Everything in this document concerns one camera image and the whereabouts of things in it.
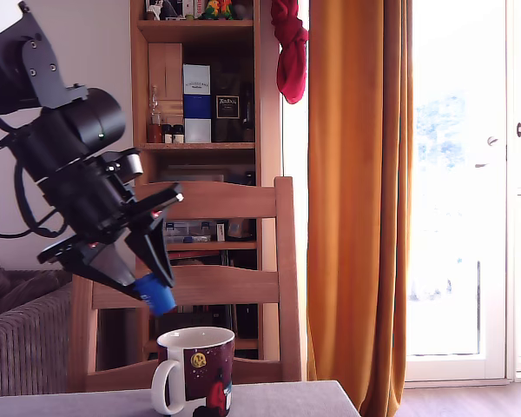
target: gray couch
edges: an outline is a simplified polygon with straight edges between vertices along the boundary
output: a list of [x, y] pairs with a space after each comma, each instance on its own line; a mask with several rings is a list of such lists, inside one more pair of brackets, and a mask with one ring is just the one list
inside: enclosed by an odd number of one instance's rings
[[[39, 280], [42, 271], [3, 272], [16, 285], [0, 298], [0, 396], [64, 393], [71, 276], [53, 271]], [[27, 300], [39, 292], [47, 294]], [[9, 305], [16, 307], [2, 311]]]

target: blue object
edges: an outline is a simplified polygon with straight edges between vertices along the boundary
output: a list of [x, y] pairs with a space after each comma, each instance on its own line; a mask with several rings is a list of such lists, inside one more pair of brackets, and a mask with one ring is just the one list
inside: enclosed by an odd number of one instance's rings
[[154, 274], [145, 275], [134, 284], [141, 299], [156, 316], [167, 313], [177, 305], [170, 287], [163, 286]]
[[210, 96], [183, 95], [183, 117], [186, 119], [210, 119]]

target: wooden floor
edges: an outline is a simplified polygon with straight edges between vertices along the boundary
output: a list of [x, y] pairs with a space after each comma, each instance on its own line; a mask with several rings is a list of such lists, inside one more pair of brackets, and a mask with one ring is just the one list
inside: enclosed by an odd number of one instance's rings
[[396, 417], [521, 417], [521, 382], [495, 387], [406, 389]]

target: orange curtain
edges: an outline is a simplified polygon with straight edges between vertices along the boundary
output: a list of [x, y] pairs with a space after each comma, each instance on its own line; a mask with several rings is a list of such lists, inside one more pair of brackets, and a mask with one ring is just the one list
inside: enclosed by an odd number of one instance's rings
[[411, 0], [312, 1], [309, 371], [393, 416], [406, 367]]

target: glass door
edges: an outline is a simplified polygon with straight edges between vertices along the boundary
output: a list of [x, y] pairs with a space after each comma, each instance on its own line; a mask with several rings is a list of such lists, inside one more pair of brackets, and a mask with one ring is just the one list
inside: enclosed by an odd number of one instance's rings
[[505, 376], [505, 0], [413, 0], [407, 381]]

